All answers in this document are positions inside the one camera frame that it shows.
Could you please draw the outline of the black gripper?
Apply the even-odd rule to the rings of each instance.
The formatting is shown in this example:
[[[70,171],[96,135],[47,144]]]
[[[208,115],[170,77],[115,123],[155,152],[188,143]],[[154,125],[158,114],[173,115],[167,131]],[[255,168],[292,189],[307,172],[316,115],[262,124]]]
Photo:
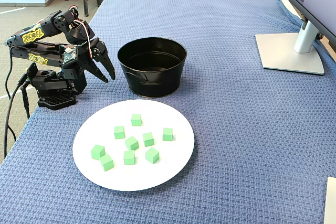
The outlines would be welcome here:
[[[99,61],[104,66],[111,79],[114,80],[115,69],[110,61],[105,44],[99,38],[94,38],[95,34],[88,24],[73,24],[71,26],[68,34],[70,43],[80,45],[92,59]],[[85,69],[98,79],[108,83],[107,77],[91,59],[85,62]]]

